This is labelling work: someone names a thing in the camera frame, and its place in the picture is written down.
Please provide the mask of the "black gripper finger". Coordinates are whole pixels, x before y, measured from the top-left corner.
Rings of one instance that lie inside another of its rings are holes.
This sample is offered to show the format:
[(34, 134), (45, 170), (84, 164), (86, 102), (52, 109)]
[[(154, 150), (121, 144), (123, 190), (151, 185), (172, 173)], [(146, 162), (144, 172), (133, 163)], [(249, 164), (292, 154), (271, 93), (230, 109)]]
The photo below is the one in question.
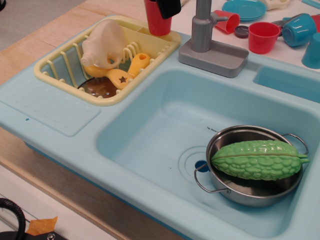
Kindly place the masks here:
[(180, 0), (156, 0), (155, 2), (163, 19), (169, 19), (181, 11)]

